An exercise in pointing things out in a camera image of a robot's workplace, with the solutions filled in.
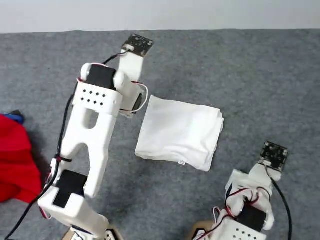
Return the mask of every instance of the red fabric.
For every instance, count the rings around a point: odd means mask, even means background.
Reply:
[[[41,190],[25,128],[0,115],[0,202],[15,198],[30,203]]]

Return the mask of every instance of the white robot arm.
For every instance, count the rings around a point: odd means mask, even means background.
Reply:
[[[96,213],[86,197],[94,198],[100,189],[108,163],[108,148],[118,114],[131,118],[141,109],[144,91],[138,83],[144,56],[153,41],[132,35],[122,46],[118,71],[101,63],[86,63],[80,71],[73,96],[73,109],[61,144],[60,155],[52,159],[51,175],[58,172],[53,185],[38,205],[80,239],[104,240],[109,221]],[[89,128],[93,112],[96,125]],[[88,176],[73,172],[71,162],[83,145],[89,151]]]
[[[261,231],[270,230],[275,221],[270,203],[273,181],[280,180],[287,155],[286,148],[266,142],[249,174],[233,170],[225,186],[225,208],[218,210],[219,218],[211,229],[196,232],[193,239],[265,240]]]

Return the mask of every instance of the white towel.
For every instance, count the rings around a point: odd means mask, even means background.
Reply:
[[[151,96],[135,155],[209,171],[224,119],[218,108]]]

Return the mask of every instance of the carpet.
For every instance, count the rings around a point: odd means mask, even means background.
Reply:
[[[125,240],[183,240],[193,224],[223,207],[232,170],[249,172],[266,140],[287,147],[278,182],[291,208],[293,239],[316,239],[320,222],[320,30],[137,31],[155,41],[140,81],[168,100],[220,108],[224,128],[209,172],[134,154],[146,109],[119,116],[109,162],[92,207]],[[0,112],[23,112],[42,173],[49,169],[65,104],[84,63],[118,53],[131,32],[0,34]],[[117,67],[117,60],[110,63]],[[88,151],[72,162],[89,172]],[[284,240],[288,218],[274,191],[275,224],[268,239]],[[26,208],[0,204],[4,237]],[[67,228],[34,206],[15,240],[60,240]]]

